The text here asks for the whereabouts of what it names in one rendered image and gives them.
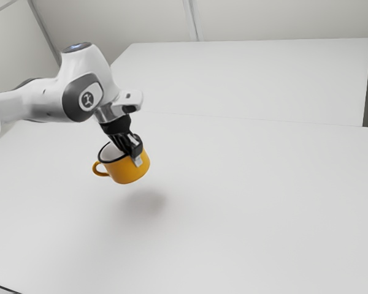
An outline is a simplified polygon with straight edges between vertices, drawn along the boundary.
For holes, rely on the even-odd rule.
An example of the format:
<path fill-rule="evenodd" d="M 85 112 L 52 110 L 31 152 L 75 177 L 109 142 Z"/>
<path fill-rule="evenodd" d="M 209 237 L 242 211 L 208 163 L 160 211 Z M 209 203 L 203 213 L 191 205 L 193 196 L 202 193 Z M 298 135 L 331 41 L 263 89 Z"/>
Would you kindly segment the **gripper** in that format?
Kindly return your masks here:
<path fill-rule="evenodd" d="M 120 151 L 131 156 L 136 167 L 140 167 L 143 164 L 141 159 L 143 143 L 137 134 L 130 132 L 130 115 L 123 115 L 110 122 L 100 122 L 99 125 L 106 135 L 110 135 L 111 142 Z"/>

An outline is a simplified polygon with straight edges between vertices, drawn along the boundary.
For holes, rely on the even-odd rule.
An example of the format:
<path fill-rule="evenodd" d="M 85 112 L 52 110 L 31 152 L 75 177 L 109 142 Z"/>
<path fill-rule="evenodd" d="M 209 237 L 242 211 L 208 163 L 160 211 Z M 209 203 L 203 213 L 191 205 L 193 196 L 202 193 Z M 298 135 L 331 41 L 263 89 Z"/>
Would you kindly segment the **yellow enamel mug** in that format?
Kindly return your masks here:
<path fill-rule="evenodd" d="M 95 175 L 109 177 L 118 184 L 129 184 L 141 179 L 150 168 L 150 158 L 143 149 L 139 161 L 119 150 L 112 142 L 106 143 L 98 152 L 98 159 L 92 165 Z"/>

